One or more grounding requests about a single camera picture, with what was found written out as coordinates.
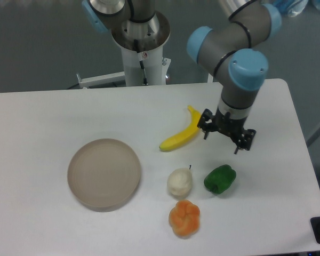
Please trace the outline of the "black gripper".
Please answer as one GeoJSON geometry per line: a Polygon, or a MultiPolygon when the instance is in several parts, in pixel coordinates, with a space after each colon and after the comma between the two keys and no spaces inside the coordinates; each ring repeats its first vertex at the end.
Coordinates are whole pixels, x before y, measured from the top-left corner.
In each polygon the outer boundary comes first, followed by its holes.
{"type": "Polygon", "coordinates": [[[219,108],[215,116],[209,109],[205,109],[197,123],[197,127],[204,133],[204,140],[207,139],[210,132],[219,132],[233,139],[236,144],[234,154],[240,150],[249,151],[253,139],[257,133],[254,129],[244,129],[245,118],[232,119],[229,114],[222,114],[219,108]]]}

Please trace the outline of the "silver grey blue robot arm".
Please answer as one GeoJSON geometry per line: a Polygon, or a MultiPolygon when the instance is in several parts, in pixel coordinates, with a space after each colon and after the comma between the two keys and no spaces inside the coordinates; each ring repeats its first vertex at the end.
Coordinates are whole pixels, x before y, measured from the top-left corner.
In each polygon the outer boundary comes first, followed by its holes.
{"type": "MultiPolygon", "coordinates": [[[[282,24],[271,4],[259,1],[220,1],[229,25],[222,31],[199,27],[189,37],[187,53],[222,84],[217,110],[199,113],[189,107],[191,123],[164,140],[161,151],[175,150],[202,131],[231,138],[237,150],[249,150],[256,131],[245,129],[251,107],[268,71],[266,57],[254,46],[274,36],[282,24]]],[[[127,86],[165,82],[163,46],[170,36],[167,18],[154,1],[82,1],[91,25],[111,32],[120,47],[127,86]]]]}

